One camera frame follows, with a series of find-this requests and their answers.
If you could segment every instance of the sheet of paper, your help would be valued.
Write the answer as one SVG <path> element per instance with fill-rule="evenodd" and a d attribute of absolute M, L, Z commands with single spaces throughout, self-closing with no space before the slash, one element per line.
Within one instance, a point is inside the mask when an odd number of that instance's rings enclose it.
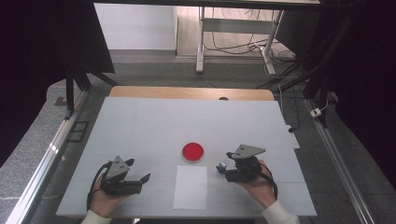
<path fill-rule="evenodd" d="M 207 174 L 205 166 L 178 166 L 174 209 L 206 210 Z"/>

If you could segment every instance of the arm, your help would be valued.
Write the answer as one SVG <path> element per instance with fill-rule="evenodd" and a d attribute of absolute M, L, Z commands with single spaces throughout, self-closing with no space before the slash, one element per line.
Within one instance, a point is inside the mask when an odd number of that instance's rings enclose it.
<path fill-rule="evenodd" d="M 91 207 L 81 224 L 108 224 L 111 218 L 108 218 L 113 210 L 122 200 L 129 197 L 129 195 L 112 196 L 105 194 L 100 189 L 102 182 L 102 175 L 96 180 L 93 187 L 93 195 L 91 200 Z"/>
<path fill-rule="evenodd" d="M 272 177 L 265 162 L 260 160 L 260 163 L 262 164 L 262 173 Z M 268 224 L 300 223 L 296 215 L 286 211 L 282 204 L 276 200 L 271 184 L 264 178 L 259 176 L 248 183 L 240 182 L 237 184 L 246 189 L 250 196 L 262 205 L 264 208 L 262 215 L 268 221 Z"/>

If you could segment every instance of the white power adapter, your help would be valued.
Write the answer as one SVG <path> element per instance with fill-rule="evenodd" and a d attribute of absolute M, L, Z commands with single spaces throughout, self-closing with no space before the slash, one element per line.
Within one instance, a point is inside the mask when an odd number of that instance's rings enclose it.
<path fill-rule="evenodd" d="M 319 108 L 313 109 L 311 110 L 311 115 L 314 118 L 317 118 L 321 115 L 321 111 L 319 110 Z"/>

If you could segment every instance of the red lid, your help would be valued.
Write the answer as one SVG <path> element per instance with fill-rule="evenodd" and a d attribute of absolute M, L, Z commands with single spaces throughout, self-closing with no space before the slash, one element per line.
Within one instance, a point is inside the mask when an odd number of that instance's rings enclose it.
<path fill-rule="evenodd" d="M 187 161 L 198 162 L 204 155 L 204 149 L 198 143 L 188 143 L 183 147 L 183 157 Z"/>

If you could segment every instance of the white sleeve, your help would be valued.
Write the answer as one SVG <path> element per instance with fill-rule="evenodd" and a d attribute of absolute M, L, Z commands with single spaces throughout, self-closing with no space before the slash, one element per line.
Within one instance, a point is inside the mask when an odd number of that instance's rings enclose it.
<path fill-rule="evenodd" d="M 110 221 L 111 218 L 100 217 L 93 211 L 88 210 L 87 216 L 85 216 L 81 224 L 108 224 Z"/>
<path fill-rule="evenodd" d="M 262 215 L 268 224 L 299 224 L 297 216 L 289 213 L 283 208 L 279 201 L 274 202 L 267 209 L 262 211 Z"/>

